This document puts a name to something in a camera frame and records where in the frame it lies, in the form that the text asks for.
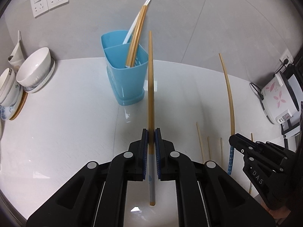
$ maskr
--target chopstick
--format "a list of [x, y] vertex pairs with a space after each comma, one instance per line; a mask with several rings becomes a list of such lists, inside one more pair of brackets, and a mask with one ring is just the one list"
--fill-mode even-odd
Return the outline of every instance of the chopstick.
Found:
[[220, 144], [221, 144], [221, 168], [223, 168], [223, 139], [220, 138]]
[[137, 50], [138, 50], [139, 39], [140, 39], [141, 30], [143, 27], [143, 22], [145, 19], [146, 11], [147, 11], [147, 6], [143, 5], [140, 10], [140, 15], [139, 15], [136, 27], [134, 29], [134, 35], [131, 39], [131, 43], [129, 46], [129, 50], [128, 50], [128, 54], [127, 54], [127, 58], [126, 58], [126, 64], [125, 64], [127, 67], [134, 66], [134, 60], [136, 58], [136, 54], [137, 54]]
[[152, 50], [152, 31], [148, 33], [148, 173], [149, 173], [149, 204], [156, 204], [155, 190], [155, 93], [154, 93], [154, 62]]
[[[251, 141], [253, 142], [254, 141], [254, 138], [252, 136], [252, 133], [250, 133], [250, 136], [251, 136]], [[251, 190], [252, 190], [252, 182], [250, 181], [250, 185], [249, 185], [249, 191], [248, 193], [251, 195]]]
[[[224, 77], [225, 77], [225, 82], [226, 82], [226, 87], [227, 87], [227, 94], [228, 94], [228, 102], [229, 102], [229, 114], [230, 114], [230, 134], [234, 135], [235, 134], [235, 124], [234, 124], [234, 104], [232, 101], [232, 96], [231, 96], [231, 89], [230, 89], [230, 84], [229, 84], [229, 79], [227, 75], [227, 71], [225, 68], [225, 64], [222, 58], [221, 53], [219, 53], [220, 61], [222, 64], [223, 72], [224, 72]], [[231, 170], [232, 170], [232, 164], [234, 160], [234, 147], [230, 147], [230, 155], [229, 155], [229, 162], [228, 162], [228, 170], [227, 174], [231, 175]]]
[[198, 122], [196, 122], [196, 126], [197, 126], [197, 130], [198, 130], [198, 136], [199, 136], [199, 142], [200, 142], [200, 147], [201, 147], [202, 159], [203, 159], [203, 163], [205, 163], [206, 159], [205, 159], [205, 154], [204, 154], [204, 151], [203, 151], [203, 141], [202, 141], [202, 136], [201, 136], [200, 127], [199, 127]]
[[[209, 136], [207, 137], [207, 144], [209, 147]], [[209, 148], [209, 160], [212, 160], [212, 156], [210, 155], [210, 148]]]
[[[148, 4], [149, 4], [150, 1], [151, 0], [146, 0], [146, 2], [144, 3], [144, 5], [148, 6]], [[134, 28], [135, 28], [135, 26], [137, 24], [139, 15], [140, 15], [140, 12], [137, 14], [136, 18], [134, 19], [134, 22], [131, 24], [131, 27], [129, 28], [128, 33], [126, 34], [126, 37], [125, 37], [125, 39], [124, 39], [124, 41], [123, 41], [122, 44], [126, 44], [128, 42], [128, 40], [129, 40], [129, 38], [131, 37], [131, 34], [133, 33]]]

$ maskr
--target wall tile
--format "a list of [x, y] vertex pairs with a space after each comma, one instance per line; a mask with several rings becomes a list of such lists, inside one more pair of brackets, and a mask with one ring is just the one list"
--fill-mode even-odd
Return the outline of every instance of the wall tile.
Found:
[[246, 0], [277, 30], [296, 55], [303, 43], [303, 20], [291, 0]]
[[182, 63], [265, 84], [286, 48], [274, 27], [245, 0], [206, 0]]
[[[26, 53], [49, 47], [56, 58], [102, 57], [100, 36], [129, 29], [145, 0], [70, 0], [33, 17], [29, 0], [13, 0], [5, 11], [11, 37], [22, 31]], [[154, 58], [180, 62], [204, 0], [152, 0], [141, 43], [153, 31]]]

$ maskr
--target white bowl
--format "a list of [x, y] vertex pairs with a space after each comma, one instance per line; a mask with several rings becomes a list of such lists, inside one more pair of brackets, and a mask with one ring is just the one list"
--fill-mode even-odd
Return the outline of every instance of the white bowl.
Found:
[[2, 94], [0, 95], [0, 105], [5, 100], [5, 98], [7, 97], [14, 81], [16, 80], [15, 72], [13, 70], [11, 70], [10, 72], [11, 72], [11, 75], [9, 76], [9, 80], [8, 80], [6, 86], [4, 87], [4, 90], [3, 90]]
[[3, 107], [9, 107], [10, 105], [15, 104], [19, 94], [20, 94], [19, 83], [15, 78], [14, 83], [9, 90], [9, 93], [7, 94], [4, 101], [0, 105]]
[[5, 86], [7, 85], [12, 72], [10, 68], [6, 68], [0, 76], [0, 96], [2, 95]]
[[17, 82], [24, 87], [33, 87], [48, 73], [51, 65], [49, 48], [40, 48], [32, 53], [20, 66]]

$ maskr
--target white plate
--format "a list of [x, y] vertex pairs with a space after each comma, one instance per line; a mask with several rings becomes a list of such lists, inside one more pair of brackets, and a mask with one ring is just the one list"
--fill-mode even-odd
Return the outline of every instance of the white plate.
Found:
[[24, 87], [25, 92], [35, 93], [39, 89], [41, 89], [47, 83], [47, 81], [51, 78], [54, 70], [55, 70], [55, 60], [54, 60], [54, 58], [52, 58], [50, 71], [49, 71], [48, 75], [45, 77], [45, 79], [43, 79], [43, 81], [37, 87]]
[[20, 85], [20, 84], [19, 84], [19, 89], [20, 89], [19, 96], [18, 96], [18, 99], [17, 99], [15, 104], [13, 104], [9, 107], [1, 106], [1, 108], [0, 108], [1, 119], [9, 120], [15, 114], [15, 112], [17, 111], [17, 108], [18, 108], [18, 106], [21, 102], [22, 95], [23, 95], [23, 86]]

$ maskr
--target white chopstick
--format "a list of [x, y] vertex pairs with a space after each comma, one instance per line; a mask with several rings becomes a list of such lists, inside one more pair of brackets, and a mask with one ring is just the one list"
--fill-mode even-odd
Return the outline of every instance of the white chopstick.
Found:
[[[151, 0], [146, 0], [146, 2], [144, 3], [144, 5], [147, 6], [150, 1]], [[128, 40], [129, 40], [129, 38], [131, 37], [131, 34], [133, 33], [134, 28], [135, 28], [136, 23], [137, 23], [137, 20], [139, 18], [139, 14], [140, 14], [140, 12], [137, 14], [136, 18], [134, 19], [134, 22], [131, 24], [131, 28], [129, 28], [128, 33], [126, 34], [126, 37], [125, 37], [125, 39], [124, 39], [124, 41], [123, 41], [122, 44], [126, 44], [128, 42]]]

